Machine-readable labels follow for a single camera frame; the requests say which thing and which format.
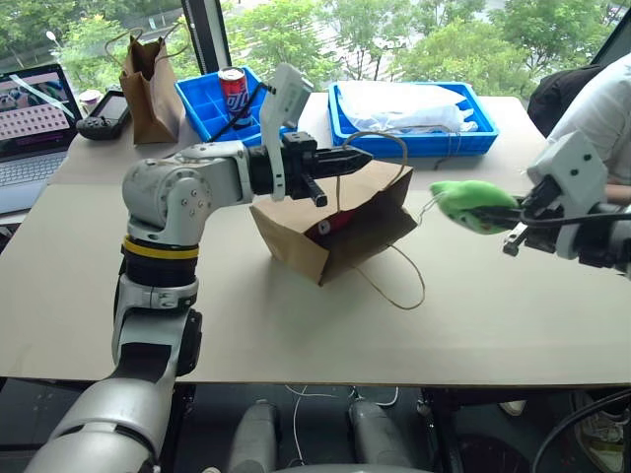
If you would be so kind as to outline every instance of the blue tray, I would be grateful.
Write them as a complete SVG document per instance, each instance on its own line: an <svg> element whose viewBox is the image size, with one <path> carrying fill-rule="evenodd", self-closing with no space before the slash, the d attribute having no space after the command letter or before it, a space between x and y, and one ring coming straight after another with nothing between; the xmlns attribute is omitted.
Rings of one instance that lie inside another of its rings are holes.
<svg viewBox="0 0 631 473"><path fill-rule="evenodd" d="M499 132L493 120L482 108L471 86L463 82L414 82L412 84L433 84L466 97L466 100L461 101L457 106L461 110L473 109L473 114L465 121L475 121L478 131L459 134L435 131L425 134L397 135L407 145L410 157L478 156L489 151ZM328 87L328 115L331 120L331 139L334 145L341 145L346 138L358 131L344 115L339 106L338 96L337 84L331 84ZM397 143L381 136L362 136L354 139L351 144L372 153L376 158L392 158L401 154L401 147Z"/></svg>
<svg viewBox="0 0 631 473"><path fill-rule="evenodd" d="M243 67L247 79L247 91L251 94L260 82L256 74L248 67ZM175 90L179 94L186 116L191 126L202 141L208 141L228 121L230 117L222 96L217 73L177 81ZM241 140L246 146L260 145L260 124L258 117L267 91L261 89L251 105L252 124L240 130L230 129L217 141Z"/></svg>

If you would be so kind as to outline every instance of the soda can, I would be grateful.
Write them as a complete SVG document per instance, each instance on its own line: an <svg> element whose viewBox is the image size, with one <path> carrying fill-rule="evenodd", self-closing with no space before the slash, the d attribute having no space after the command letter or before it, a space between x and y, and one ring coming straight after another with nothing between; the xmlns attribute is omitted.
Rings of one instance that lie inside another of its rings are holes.
<svg viewBox="0 0 631 473"><path fill-rule="evenodd" d="M230 118L234 118L244 108L249 94L247 93L247 79L240 67L224 67L217 74L219 85L224 95L226 108ZM248 110L237 122L235 128L245 128L252 123L252 114Z"/></svg>

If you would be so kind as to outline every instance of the window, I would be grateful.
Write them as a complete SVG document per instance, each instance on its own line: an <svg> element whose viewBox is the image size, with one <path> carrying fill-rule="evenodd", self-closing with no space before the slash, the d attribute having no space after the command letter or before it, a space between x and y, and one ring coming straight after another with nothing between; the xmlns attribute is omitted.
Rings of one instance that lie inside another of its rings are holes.
<svg viewBox="0 0 631 473"><path fill-rule="evenodd" d="M631 0L224 0L232 62L264 80L287 61L323 90L339 79L464 81L529 97L588 64Z"/></svg>
<svg viewBox="0 0 631 473"><path fill-rule="evenodd" d="M50 62L64 68L75 94L104 92L119 85L120 66L105 54L105 43L120 34L111 48L122 61L127 30L142 28L142 39L164 36L169 53L190 43L180 0L1 0L0 71L8 72ZM189 47L171 59L179 78L199 74Z"/></svg>

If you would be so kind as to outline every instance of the laptop screen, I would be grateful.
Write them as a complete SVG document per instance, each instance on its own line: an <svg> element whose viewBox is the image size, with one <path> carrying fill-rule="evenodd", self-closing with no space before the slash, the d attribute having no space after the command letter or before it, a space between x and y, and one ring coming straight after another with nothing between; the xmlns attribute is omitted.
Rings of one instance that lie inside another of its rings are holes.
<svg viewBox="0 0 631 473"><path fill-rule="evenodd" d="M0 162L67 148L80 119L58 64L0 74Z"/></svg>

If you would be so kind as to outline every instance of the green toy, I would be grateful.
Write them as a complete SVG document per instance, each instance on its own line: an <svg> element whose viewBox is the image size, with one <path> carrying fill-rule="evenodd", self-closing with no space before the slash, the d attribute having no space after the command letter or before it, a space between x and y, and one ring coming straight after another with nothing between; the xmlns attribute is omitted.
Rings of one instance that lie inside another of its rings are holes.
<svg viewBox="0 0 631 473"><path fill-rule="evenodd" d="M519 207L511 194L481 180L444 180L434 182L430 185L430 190L445 215L463 227L483 235L498 234L506 229L480 220L471 210L479 207Z"/></svg>

